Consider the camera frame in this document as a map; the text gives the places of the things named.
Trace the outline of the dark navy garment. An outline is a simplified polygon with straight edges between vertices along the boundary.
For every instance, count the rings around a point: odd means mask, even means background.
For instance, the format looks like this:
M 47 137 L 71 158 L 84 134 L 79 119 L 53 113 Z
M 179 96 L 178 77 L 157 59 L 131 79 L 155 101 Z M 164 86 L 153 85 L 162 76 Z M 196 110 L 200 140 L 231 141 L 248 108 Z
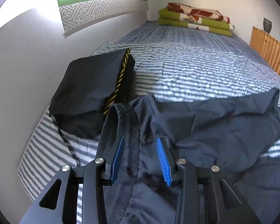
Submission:
M 114 185 L 104 191 L 108 223 L 173 223 L 178 189 L 167 187 L 156 139 L 166 138 L 195 166 L 217 165 L 262 223 L 280 213 L 280 158 L 268 151 L 280 141 L 280 91 L 196 102 L 158 102 L 152 95 L 113 105 L 97 154 L 124 138 Z

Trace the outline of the folded black garment yellow stripe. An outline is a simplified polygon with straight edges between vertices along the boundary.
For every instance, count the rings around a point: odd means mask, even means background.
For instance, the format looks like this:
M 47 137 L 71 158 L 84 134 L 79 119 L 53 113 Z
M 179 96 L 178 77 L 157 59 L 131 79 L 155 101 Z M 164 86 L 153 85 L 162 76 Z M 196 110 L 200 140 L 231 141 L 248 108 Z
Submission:
M 130 48 L 72 61 L 49 106 L 53 123 L 83 139 L 98 136 L 111 105 L 134 99 L 135 63 Z

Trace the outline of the blue white striped bed quilt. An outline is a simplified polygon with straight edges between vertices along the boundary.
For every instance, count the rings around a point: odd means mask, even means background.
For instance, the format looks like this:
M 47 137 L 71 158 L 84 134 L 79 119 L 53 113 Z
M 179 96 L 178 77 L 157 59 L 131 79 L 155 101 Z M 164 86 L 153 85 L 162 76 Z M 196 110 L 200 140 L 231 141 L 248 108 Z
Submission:
M 192 102 L 280 90 L 280 76 L 237 36 L 147 22 L 115 43 L 104 43 L 96 54 L 126 48 L 136 61 L 137 97 Z M 96 151 L 97 140 L 61 138 L 45 111 L 24 150 L 18 178 L 34 200 L 62 165 L 86 164 Z M 262 223 L 275 220 L 280 213 L 280 138 L 237 186 Z

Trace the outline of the folded green red blanket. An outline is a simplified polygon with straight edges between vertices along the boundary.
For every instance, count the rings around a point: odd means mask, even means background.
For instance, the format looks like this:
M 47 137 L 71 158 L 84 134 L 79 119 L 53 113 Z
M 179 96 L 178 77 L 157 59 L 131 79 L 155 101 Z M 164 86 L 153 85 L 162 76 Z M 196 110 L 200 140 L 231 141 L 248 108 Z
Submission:
M 231 37 L 235 26 L 218 10 L 168 3 L 158 12 L 158 25 L 191 28 Z

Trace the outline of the dark grey vase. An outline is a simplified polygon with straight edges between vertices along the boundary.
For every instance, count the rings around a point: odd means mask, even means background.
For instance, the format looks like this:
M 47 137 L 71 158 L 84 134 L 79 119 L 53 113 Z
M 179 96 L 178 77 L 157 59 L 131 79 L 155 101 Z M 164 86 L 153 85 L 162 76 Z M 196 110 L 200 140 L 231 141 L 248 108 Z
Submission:
M 272 22 L 270 20 L 268 20 L 267 18 L 263 19 L 263 30 L 266 33 L 270 33 L 272 30 Z

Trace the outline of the green landscape wall hanging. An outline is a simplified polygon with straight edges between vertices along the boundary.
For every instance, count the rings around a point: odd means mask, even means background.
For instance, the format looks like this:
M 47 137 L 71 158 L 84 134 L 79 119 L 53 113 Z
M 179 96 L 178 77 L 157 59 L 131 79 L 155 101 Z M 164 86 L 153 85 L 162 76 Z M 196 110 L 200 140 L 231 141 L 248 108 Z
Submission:
M 148 0 L 57 0 L 65 37 L 117 16 L 146 12 Z

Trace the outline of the wooden slatted bed rail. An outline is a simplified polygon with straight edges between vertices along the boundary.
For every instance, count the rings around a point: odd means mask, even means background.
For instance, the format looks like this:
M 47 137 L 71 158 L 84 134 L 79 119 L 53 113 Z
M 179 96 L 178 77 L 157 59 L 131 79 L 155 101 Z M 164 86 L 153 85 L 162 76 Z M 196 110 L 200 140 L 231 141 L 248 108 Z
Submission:
M 280 76 L 280 42 L 253 26 L 249 45 Z

